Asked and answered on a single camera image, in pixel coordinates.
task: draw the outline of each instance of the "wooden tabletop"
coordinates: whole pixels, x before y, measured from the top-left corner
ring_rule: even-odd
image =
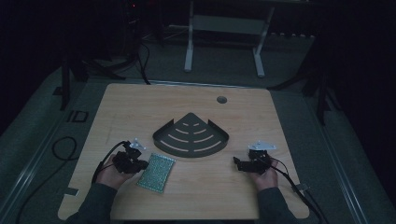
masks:
[[[226,97],[227,103],[220,104],[219,96]],[[177,122],[190,112],[220,126],[230,136],[228,145],[213,155],[194,159],[156,148],[152,135],[171,119]],[[158,153],[176,162],[163,193],[137,186],[142,172],[128,180],[116,196],[111,213],[114,219],[258,218],[257,191],[247,174],[237,171],[233,157],[247,161],[248,146],[259,140],[276,145],[270,156],[283,161],[291,179],[299,183],[269,91],[110,84],[70,180],[69,188],[78,189],[78,195],[64,195],[59,218],[77,212],[91,186],[93,172],[107,152],[118,142],[135,138],[147,148],[139,159],[148,161],[151,153]],[[286,171],[280,164],[278,168]],[[298,218],[307,217],[308,208],[282,175],[279,188],[291,212]]]

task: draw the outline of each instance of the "small black tab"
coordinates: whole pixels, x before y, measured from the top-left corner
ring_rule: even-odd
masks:
[[[309,189],[309,187],[306,184],[298,184],[296,185],[298,190],[302,190],[302,191],[306,191]]]
[[[78,195],[78,189],[67,188],[64,191],[64,194],[71,195],[71,196],[77,196]]]
[[[86,111],[72,110],[66,122],[84,123],[87,121],[89,114],[90,113]]]

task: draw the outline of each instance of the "dark background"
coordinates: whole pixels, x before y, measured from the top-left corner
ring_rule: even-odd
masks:
[[[62,55],[78,58],[78,51],[92,58],[108,58],[110,37],[104,34],[112,32],[111,24],[118,24],[120,17],[114,11],[117,2],[106,3],[109,5],[92,0],[1,0],[0,133],[46,76],[61,65]],[[396,204],[392,166],[396,142],[396,4],[270,4],[277,6],[270,32],[317,37],[319,47],[308,54],[316,59],[312,66],[326,67],[329,87],[335,90],[378,178]],[[161,22],[165,26],[187,24],[188,7],[189,1],[162,1]]]

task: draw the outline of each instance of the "wire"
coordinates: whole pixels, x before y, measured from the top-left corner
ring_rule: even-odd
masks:
[[[105,163],[107,161],[107,158],[113,153],[114,150],[116,150],[117,147],[123,144],[127,144],[128,142],[122,141],[117,143],[113,148],[110,149],[110,151],[107,153],[107,155],[103,158],[102,163]]]
[[[317,203],[317,201],[315,201],[314,197],[312,197],[311,193],[308,190],[306,190],[305,192],[309,196],[309,198],[312,200],[312,202],[314,202],[315,206],[317,207],[319,212],[322,214],[322,216],[323,216],[324,220],[326,221],[326,223],[330,223],[329,220],[327,220],[327,218],[324,216],[323,211],[321,210],[321,208],[320,208],[319,204]]]
[[[187,29],[184,29],[184,30],[179,31],[179,32],[164,32],[165,34],[168,33],[168,34],[171,34],[171,35],[165,36],[165,37],[163,38],[163,40],[171,39],[172,37],[175,37],[175,36],[178,36],[178,35],[182,35],[182,34],[184,34],[184,33],[187,33],[188,31],[189,31],[189,29],[187,28]],[[144,41],[150,41],[150,42],[152,42],[152,41],[157,41],[157,40],[155,40],[155,39],[149,39],[150,36],[152,36],[152,33],[143,36],[143,37],[142,37],[142,40],[144,40]]]
[[[139,53],[137,53],[137,60],[139,61],[139,65],[140,65],[140,74],[142,75],[142,78],[143,78],[143,80],[146,82],[146,84],[147,85],[151,85],[151,83],[149,82],[149,80],[148,80],[148,78],[147,78],[147,76],[146,76],[146,66],[147,66],[147,64],[148,64],[148,61],[149,61],[149,47],[147,47],[145,44],[143,44],[143,43],[141,43],[141,45],[143,46],[143,47],[145,47],[146,48],[146,50],[148,51],[148,56],[147,56],[147,58],[146,58],[146,61],[145,61],[145,63],[144,64],[142,64],[142,60],[141,60],[141,58],[140,58],[140,54]]]
[[[298,195],[298,196],[300,197],[300,199],[306,204],[306,206],[308,206],[308,208],[311,209],[311,211],[313,211],[313,212],[315,213],[315,215],[318,217],[319,223],[322,223],[322,218],[324,218],[325,221],[326,221],[327,223],[329,223],[329,221],[327,220],[327,218],[324,216],[322,210],[320,209],[320,207],[319,207],[318,204],[316,203],[316,201],[313,200],[315,206],[318,208],[318,210],[320,211],[320,213],[319,213],[318,210],[312,205],[312,203],[309,202],[309,201],[305,198],[305,196],[298,190],[297,186],[294,184],[294,182],[291,180],[291,178],[290,178],[290,176],[289,176],[288,168],[286,167],[286,165],[285,165],[282,161],[279,161],[279,160],[277,160],[277,159],[271,157],[271,159],[276,160],[276,161],[279,161],[279,162],[281,162],[281,163],[283,164],[283,166],[285,166],[286,171],[287,171],[286,173],[283,172],[283,171],[281,171],[281,170],[279,170],[279,169],[276,168],[275,166],[273,166],[273,165],[271,165],[271,164],[268,164],[267,162],[265,162],[264,160],[262,160],[262,159],[261,159],[260,157],[258,157],[258,156],[256,156],[256,159],[258,159],[258,160],[264,162],[266,165],[269,165],[271,168],[273,168],[274,170],[278,171],[280,174],[282,174],[283,176],[285,176],[285,178],[286,178],[286,179],[289,181],[289,183],[291,184],[291,188],[297,193],[297,195]]]
[[[110,166],[112,166],[112,165],[114,165],[114,163],[111,163],[111,164],[109,164],[109,165],[103,167],[100,171],[103,171],[103,170],[105,170],[106,168],[108,168],[108,167],[110,167]]]
[[[60,141],[63,141],[64,139],[71,139],[72,141],[73,141],[73,143],[74,143],[74,146],[73,146],[73,148],[72,148],[72,152],[70,153],[70,155],[67,157],[67,158],[62,158],[62,157],[60,157],[60,156],[58,156],[57,154],[56,154],[56,145],[60,142]],[[73,156],[74,156],[74,154],[75,154],[75,152],[76,152],[76,150],[77,150],[77,141],[76,141],[76,139],[74,139],[73,137],[70,137],[70,136],[66,136],[66,137],[63,137],[63,138],[60,138],[60,139],[58,139],[57,141],[55,141],[53,144],[52,144],[52,154],[58,159],[58,160],[61,160],[61,161],[64,161],[64,163],[62,163],[62,165],[61,166],[59,166],[58,167],[58,169],[56,169],[51,175],[49,175],[49,177],[47,177],[47,179],[45,179],[37,188],[35,188],[34,190],[33,190],[33,192],[26,198],[26,200],[23,202],[23,204],[22,204],[22,206],[21,206],[21,208],[20,208],[20,211],[18,212],[18,214],[17,214],[17,219],[16,219],[16,221],[15,221],[15,223],[16,224],[19,224],[20,223],[20,221],[21,221],[21,214],[22,214],[22,212],[23,212],[23,209],[24,209],[24,207],[26,206],[26,204],[28,204],[29,203],[29,201],[33,198],[33,196],[51,179],[51,178],[53,178],[62,168],[64,168],[64,166],[69,162],[69,161],[75,161],[75,160],[78,160],[78,157],[75,157],[75,158],[72,158]]]

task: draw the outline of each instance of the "forearm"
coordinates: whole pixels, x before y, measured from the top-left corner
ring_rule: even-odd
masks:
[[[66,220],[70,223],[110,223],[110,211],[117,191],[102,184],[92,184],[78,212]]]
[[[297,218],[289,210],[279,188],[269,188],[260,191],[258,200],[261,223],[298,223]]]

